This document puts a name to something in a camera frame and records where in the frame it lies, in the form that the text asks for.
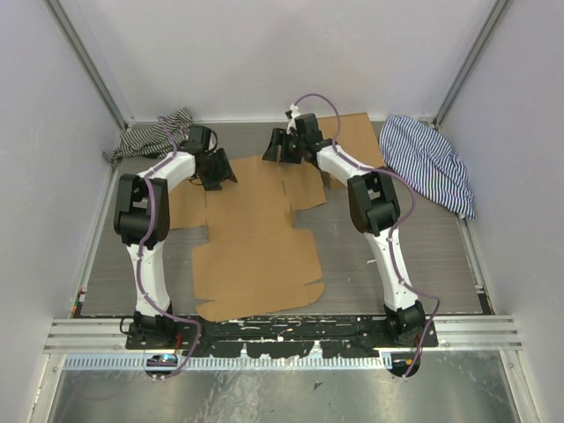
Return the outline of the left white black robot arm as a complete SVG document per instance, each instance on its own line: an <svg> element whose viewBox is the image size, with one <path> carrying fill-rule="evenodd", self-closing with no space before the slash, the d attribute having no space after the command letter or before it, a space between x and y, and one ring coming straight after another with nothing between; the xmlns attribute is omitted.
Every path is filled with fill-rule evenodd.
<svg viewBox="0 0 564 423"><path fill-rule="evenodd" d="M114 230L130 255L137 293L127 331L133 344L165 350L177 339L180 321L173 316L167 293L163 249L170 230L169 194L193 177L206 190L237 181L224 149L188 147L168 153L144 172L123 174L118 181Z"/></svg>

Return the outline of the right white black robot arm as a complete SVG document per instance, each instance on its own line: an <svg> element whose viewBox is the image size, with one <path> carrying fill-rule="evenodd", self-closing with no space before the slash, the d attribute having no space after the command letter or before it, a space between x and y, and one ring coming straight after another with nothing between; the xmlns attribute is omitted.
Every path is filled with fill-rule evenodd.
<svg viewBox="0 0 564 423"><path fill-rule="evenodd" d="M351 221L366 238L380 272L389 340L401 348L411 345L426 316L400 247L400 205L391 172L357 161L340 145L324 140L319 130L298 135L274 129L263 159L306 161L346 186Z"/></svg>

